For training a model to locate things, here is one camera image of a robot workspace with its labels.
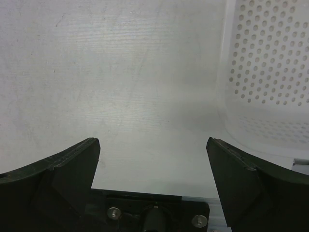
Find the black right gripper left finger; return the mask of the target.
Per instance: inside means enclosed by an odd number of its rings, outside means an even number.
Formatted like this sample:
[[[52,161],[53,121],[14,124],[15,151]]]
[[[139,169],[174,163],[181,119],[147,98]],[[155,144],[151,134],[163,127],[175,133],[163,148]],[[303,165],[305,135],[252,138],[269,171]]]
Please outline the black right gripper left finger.
[[[97,138],[0,175],[2,232],[71,232],[85,214],[100,155]]]

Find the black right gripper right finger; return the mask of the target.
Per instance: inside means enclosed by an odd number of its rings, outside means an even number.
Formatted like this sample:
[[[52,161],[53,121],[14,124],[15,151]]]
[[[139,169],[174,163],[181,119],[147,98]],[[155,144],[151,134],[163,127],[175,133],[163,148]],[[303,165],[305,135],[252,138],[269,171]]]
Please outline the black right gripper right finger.
[[[221,139],[206,146],[227,226],[234,232],[307,232],[309,177]]]

